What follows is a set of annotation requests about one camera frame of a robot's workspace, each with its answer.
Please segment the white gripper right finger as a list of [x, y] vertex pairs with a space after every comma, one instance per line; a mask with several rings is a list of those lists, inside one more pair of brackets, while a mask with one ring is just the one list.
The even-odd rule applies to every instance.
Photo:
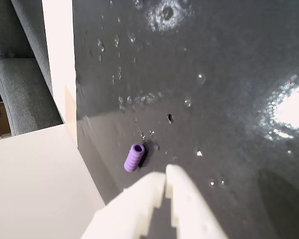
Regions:
[[226, 239], [213, 212], [185, 170], [166, 166], [165, 197], [171, 202], [171, 226], [178, 239]]

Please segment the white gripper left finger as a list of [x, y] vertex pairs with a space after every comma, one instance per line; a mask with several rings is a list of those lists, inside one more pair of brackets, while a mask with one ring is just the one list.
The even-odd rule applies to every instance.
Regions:
[[139, 239], [147, 236], [154, 208], [160, 208], [166, 175], [151, 172], [97, 211], [83, 239]]

